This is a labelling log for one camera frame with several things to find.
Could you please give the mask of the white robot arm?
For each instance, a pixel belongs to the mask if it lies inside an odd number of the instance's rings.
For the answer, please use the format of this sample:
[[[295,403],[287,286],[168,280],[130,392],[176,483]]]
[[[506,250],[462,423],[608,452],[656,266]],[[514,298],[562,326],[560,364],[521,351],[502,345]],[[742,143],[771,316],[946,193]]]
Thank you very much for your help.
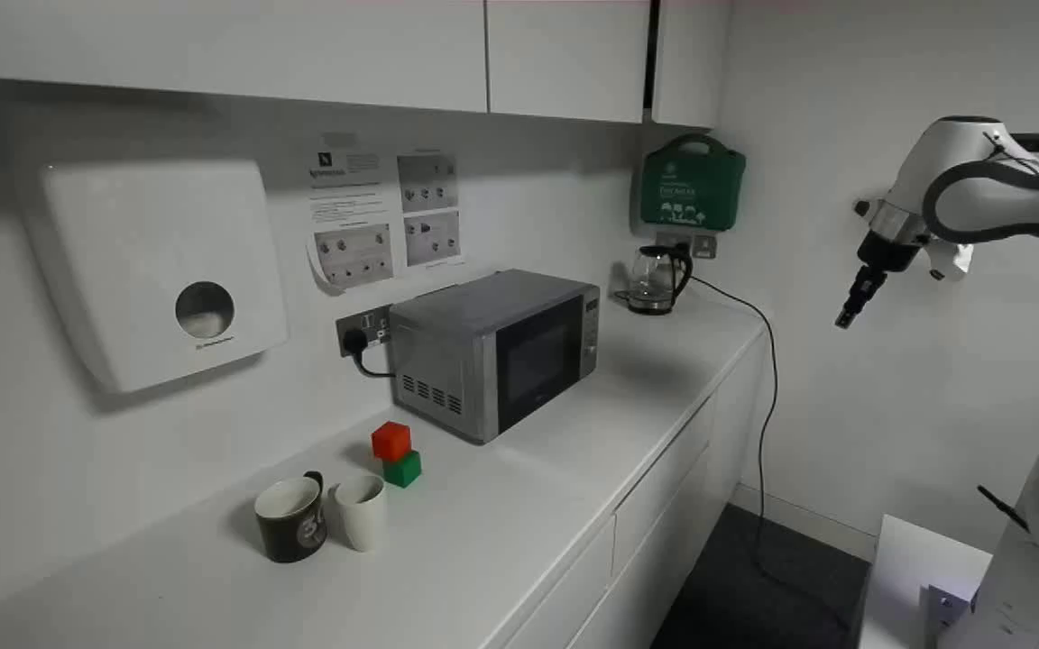
[[[916,254],[934,266],[963,250],[1039,237],[1039,135],[1012,135],[993,117],[943,117],[911,148],[895,185],[859,202],[869,230],[859,273],[837,315],[849,327],[878,290]],[[1039,649],[1039,459],[1008,517],[1005,538],[971,599],[929,584],[922,592],[930,649]]]

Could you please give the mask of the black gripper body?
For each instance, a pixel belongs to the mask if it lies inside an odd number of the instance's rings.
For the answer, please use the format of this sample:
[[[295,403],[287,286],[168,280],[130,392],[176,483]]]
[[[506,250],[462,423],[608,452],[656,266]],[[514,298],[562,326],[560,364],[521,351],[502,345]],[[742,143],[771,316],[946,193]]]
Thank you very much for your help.
[[[882,235],[865,235],[859,246],[859,273],[849,290],[849,298],[837,315],[837,326],[849,327],[864,308],[878,297],[878,290],[893,277],[904,273],[916,255],[916,246],[888,242]]]

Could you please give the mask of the white robot base table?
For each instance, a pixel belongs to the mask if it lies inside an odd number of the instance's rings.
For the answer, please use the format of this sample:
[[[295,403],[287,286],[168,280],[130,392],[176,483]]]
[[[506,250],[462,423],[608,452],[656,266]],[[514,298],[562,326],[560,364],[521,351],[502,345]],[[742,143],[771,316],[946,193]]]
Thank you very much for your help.
[[[984,566],[990,553],[886,517],[851,649],[929,649],[924,592],[943,588],[971,599]]]

